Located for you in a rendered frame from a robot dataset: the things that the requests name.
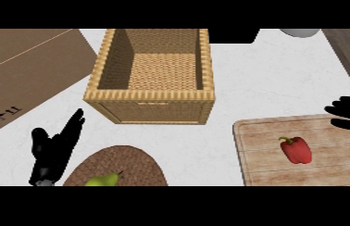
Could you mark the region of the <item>brown woven oval placemat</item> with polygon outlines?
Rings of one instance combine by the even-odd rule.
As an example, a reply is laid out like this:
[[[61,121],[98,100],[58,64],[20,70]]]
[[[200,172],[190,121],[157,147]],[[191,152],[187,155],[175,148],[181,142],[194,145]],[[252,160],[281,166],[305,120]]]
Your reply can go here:
[[[143,150],[115,145],[95,152],[73,169],[64,186],[84,186],[92,177],[119,175],[117,186],[166,186],[159,165]]]

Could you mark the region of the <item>pale wooden cutting board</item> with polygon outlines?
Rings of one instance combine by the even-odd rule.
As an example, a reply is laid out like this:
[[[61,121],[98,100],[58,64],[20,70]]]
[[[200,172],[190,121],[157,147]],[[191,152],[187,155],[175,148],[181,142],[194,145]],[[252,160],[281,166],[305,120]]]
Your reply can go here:
[[[244,186],[350,186],[350,131],[330,125],[332,115],[242,119],[231,133]],[[311,162],[292,164],[278,138],[302,137]]]

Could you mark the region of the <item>tan wicker basket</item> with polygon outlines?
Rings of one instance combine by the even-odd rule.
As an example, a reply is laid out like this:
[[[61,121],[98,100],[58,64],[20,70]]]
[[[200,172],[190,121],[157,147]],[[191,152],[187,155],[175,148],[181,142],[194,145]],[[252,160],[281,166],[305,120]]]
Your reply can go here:
[[[205,124],[213,104],[205,29],[109,29],[82,101],[116,124]]]

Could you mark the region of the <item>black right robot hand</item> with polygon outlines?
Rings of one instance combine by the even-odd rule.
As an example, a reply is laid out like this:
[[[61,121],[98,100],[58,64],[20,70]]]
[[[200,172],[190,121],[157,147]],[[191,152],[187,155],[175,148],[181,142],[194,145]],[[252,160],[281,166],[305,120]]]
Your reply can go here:
[[[338,116],[336,119],[330,119],[330,124],[340,129],[350,130],[350,96],[340,96],[323,110]]]

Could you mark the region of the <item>black appliance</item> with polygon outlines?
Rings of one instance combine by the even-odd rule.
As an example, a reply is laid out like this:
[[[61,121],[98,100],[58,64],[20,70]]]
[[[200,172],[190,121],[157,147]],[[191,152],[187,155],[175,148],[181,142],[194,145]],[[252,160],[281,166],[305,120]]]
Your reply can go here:
[[[250,44],[258,29],[208,29],[211,44]]]

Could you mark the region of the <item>green pear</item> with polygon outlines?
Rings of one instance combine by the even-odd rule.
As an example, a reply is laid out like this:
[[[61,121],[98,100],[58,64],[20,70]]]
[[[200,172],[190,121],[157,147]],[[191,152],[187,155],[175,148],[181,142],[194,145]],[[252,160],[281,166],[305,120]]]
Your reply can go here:
[[[100,177],[92,177],[86,182],[85,186],[116,186],[119,181],[119,173],[110,173]]]

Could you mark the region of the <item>grey round bowl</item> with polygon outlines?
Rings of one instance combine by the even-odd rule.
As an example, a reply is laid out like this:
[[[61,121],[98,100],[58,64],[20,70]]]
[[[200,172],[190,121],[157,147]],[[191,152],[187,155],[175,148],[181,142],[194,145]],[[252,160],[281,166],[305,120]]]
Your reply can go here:
[[[292,37],[307,38],[318,32],[318,29],[281,29],[281,32]]]

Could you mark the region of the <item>dark brown wooden panel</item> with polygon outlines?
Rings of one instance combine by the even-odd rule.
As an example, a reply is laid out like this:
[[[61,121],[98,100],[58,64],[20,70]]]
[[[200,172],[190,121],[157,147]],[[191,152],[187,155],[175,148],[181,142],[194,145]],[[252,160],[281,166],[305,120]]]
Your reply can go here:
[[[321,32],[350,76],[350,29],[321,29]]]

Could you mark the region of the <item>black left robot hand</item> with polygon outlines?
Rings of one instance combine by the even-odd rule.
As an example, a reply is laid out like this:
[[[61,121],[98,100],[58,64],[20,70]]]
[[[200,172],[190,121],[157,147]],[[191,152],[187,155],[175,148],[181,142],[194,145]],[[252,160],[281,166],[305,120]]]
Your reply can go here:
[[[27,183],[36,186],[36,181],[60,180],[72,150],[79,140],[82,131],[84,117],[82,110],[78,109],[72,114],[64,127],[53,136],[47,135],[42,128],[30,131],[30,154],[35,158],[33,167]]]

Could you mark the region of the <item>brown cardboard box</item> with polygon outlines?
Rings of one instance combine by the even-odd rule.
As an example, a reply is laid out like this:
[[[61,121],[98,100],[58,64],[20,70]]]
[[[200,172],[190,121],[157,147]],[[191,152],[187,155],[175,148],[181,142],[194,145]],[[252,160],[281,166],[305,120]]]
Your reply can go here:
[[[0,29],[0,129],[91,73],[94,61],[78,29]]]

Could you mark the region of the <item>red bell pepper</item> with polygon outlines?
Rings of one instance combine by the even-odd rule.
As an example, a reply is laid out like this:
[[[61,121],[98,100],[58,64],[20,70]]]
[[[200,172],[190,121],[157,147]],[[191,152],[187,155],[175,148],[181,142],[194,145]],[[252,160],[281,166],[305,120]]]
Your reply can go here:
[[[309,147],[301,137],[278,138],[280,148],[284,153],[286,159],[292,164],[307,164],[311,162]]]

